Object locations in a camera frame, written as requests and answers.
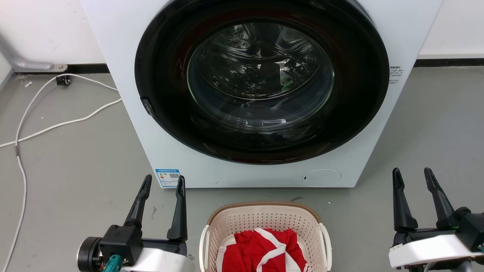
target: white stripe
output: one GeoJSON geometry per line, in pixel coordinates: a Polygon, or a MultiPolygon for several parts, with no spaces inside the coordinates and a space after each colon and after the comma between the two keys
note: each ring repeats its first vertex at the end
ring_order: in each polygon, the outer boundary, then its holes
{"type": "Polygon", "coordinates": [[[293,260],[289,253],[286,252],[286,244],[279,242],[273,234],[259,227],[256,228],[254,231],[259,233],[262,237],[270,241],[276,247],[276,249],[269,251],[266,255],[264,255],[264,257],[262,257],[260,263],[257,264],[257,272],[262,272],[262,265],[266,264],[270,259],[283,253],[285,254],[286,272],[301,272],[301,269],[299,268],[296,261],[293,260]]]}

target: laundry basket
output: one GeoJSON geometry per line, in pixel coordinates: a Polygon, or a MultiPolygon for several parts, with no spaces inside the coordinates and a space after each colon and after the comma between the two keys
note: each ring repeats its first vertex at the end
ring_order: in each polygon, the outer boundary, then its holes
{"type": "Polygon", "coordinates": [[[221,245],[235,243],[234,233],[255,228],[277,231],[293,229],[312,272],[331,270],[331,242],[326,227],[309,207],[290,202],[245,202],[225,205],[216,210],[202,231],[199,261],[202,272],[217,272],[221,245]]]}

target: front-loading washing machine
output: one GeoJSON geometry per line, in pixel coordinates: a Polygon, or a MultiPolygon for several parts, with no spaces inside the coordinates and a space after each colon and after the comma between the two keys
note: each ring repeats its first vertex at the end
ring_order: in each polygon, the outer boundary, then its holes
{"type": "Polygon", "coordinates": [[[82,0],[164,188],[354,187],[442,1],[82,0]]]}

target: circular cover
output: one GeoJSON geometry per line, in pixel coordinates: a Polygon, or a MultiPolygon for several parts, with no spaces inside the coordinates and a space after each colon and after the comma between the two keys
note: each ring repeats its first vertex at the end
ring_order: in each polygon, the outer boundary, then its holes
{"type": "Polygon", "coordinates": [[[343,0],[175,0],[135,61],[160,126],[249,164],[301,161],[349,141],[381,106],[388,73],[378,32],[343,0]]]}

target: cable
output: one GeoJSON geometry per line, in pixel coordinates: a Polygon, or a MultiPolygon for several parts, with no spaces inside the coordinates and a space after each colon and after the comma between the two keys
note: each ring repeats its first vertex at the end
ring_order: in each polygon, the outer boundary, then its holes
{"type": "MultiPolygon", "coordinates": [[[[71,120],[71,121],[67,121],[67,122],[64,122],[64,123],[57,124],[57,125],[53,125],[53,126],[51,126],[51,127],[48,127],[48,128],[46,128],[46,129],[43,129],[43,130],[41,130],[41,131],[39,131],[39,132],[36,132],[36,133],[34,133],[34,134],[32,134],[32,135],[29,135],[29,136],[27,136],[27,137],[24,137],[24,138],[22,138],[22,139],[19,139],[19,140],[18,140],[18,142],[25,141],[25,140],[27,140],[27,139],[30,139],[30,138],[35,137],[35,136],[37,136],[37,135],[40,135],[40,134],[42,134],[42,133],[44,133],[44,132],[47,132],[47,131],[49,131],[49,130],[51,130],[51,129],[54,129],[54,128],[56,128],[56,127],[60,127],[60,126],[63,126],[63,125],[72,124],[72,123],[76,123],[76,122],[81,122],[81,121],[87,120],[87,119],[91,118],[92,116],[94,116],[96,113],[100,112],[101,110],[103,110],[103,109],[105,109],[105,108],[107,108],[107,107],[109,107],[109,106],[111,106],[111,105],[114,105],[114,104],[116,104],[116,103],[118,103],[118,102],[120,102],[120,101],[121,101],[121,98],[120,98],[120,99],[118,99],[118,100],[116,100],[116,101],[113,101],[113,102],[111,102],[111,103],[108,103],[108,104],[106,104],[106,105],[104,105],[104,106],[100,107],[99,109],[95,110],[93,113],[89,114],[88,116],[86,116],[86,117],[84,117],[84,118],[80,118],[80,119],[76,119],[76,120],[71,120]]],[[[8,142],[8,143],[1,144],[1,145],[0,145],[0,148],[2,148],[2,147],[6,147],[6,146],[9,146],[9,145],[13,145],[13,144],[15,144],[15,141],[11,141],[11,142],[8,142]]]]}
{"type": "Polygon", "coordinates": [[[88,80],[88,81],[91,81],[91,82],[95,82],[95,83],[98,83],[100,85],[103,85],[107,88],[110,88],[112,90],[115,90],[117,91],[118,89],[116,88],[113,88],[111,86],[108,86],[106,84],[103,84],[99,81],[96,81],[96,80],[93,80],[93,79],[90,79],[90,78],[87,78],[87,77],[83,77],[83,76],[79,76],[79,75],[74,75],[74,74],[62,74],[62,75],[58,75],[56,77],[53,77],[52,79],[50,79],[48,82],[46,82],[42,88],[39,89],[39,91],[37,92],[37,94],[34,96],[34,98],[32,99],[32,101],[30,102],[30,104],[27,106],[27,109],[25,110],[24,112],[24,115],[22,116],[22,119],[20,120],[20,124],[18,124],[18,128],[17,128],[17,134],[15,135],[15,141],[14,142],[10,142],[10,143],[6,143],[6,144],[2,144],[0,145],[0,148],[1,147],[4,147],[4,146],[7,146],[7,145],[11,145],[11,144],[15,144],[15,154],[17,156],[17,161],[18,161],[18,166],[20,167],[20,171],[22,172],[22,177],[23,177],[23,180],[24,180],[24,199],[23,199],[23,202],[22,202],[22,212],[20,214],[20,219],[18,220],[18,225],[17,225],[17,230],[15,231],[15,236],[14,236],[14,241],[12,242],[12,246],[10,247],[10,252],[8,254],[8,257],[7,257],[7,261],[5,262],[5,266],[3,267],[3,272],[6,272],[7,271],[7,268],[8,268],[8,265],[10,264],[10,260],[12,259],[12,254],[14,252],[14,249],[15,249],[15,244],[17,243],[17,239],[18,239],[18,234],[20,232],[20,227],[22,226],[22,222],[24,220],[24,215],[25,215],[25,206],[26,206],[26,203],[27,203],[27,177],[25,176],[25,170],[22,166],[22,163],[20,161],[20,152],[19,152],[19,148],[18,148],[18,142],[20,141],[23,141],[23,140],[27,140],[29,138],[32,138],[36,135],[39,135],[39,134],[42,134],[46,131],[49,131],[53,128],[56,128],[56,127],[59,127],[59,126],[62,126],[62,125],[65,125],[65,124],[71,124],[71,123],[75,123],[75,122],[79,122],[79,121],[83,121],[83,120],[86,120],[86,119],[89,119],[91,118],[93,115],[95,115],[96,113],[98,113],[99,111],[101,111],[102,109],[110,106],[110,105],[113,105],[113,104],[116,104],[117,102],[121,101],[121,99],[118,99],[116,101],[113,101],[109,104],[106,104],[102,107],[100,107],[99,109],[97,109],[95,112],[89,114],[88,116],[84,117],[84,118],[81,118],[81,119],[77,119],[77,120],[72,120],[72,121],[68,121],[68,122],[64,122],[64,123],[60,123],[60,124],[57,124],[57,125],[54,125],[54,126],[51,126],[49,128],[46,128],[42,131],[39,131],[35,134],[32,134],[30,136],[27,136],[23,139],[18,139],[18,135],[20,134],[20,129],[22,127],[22,123],[24,122],[24,119],[25,119],[25,116],[27,115],[27,112],[29,111],[30,109],[30,106],[32,105],[32,103],[34,102],[34,100],[37,98],[37,96],[40,94],[40,92],[52,81],[54,81],[57,77],[59,76],[75,76],[75,77],[79,77],[79,78],[82,78],[82,79],[85,79],[85,80],[88,80]]]}

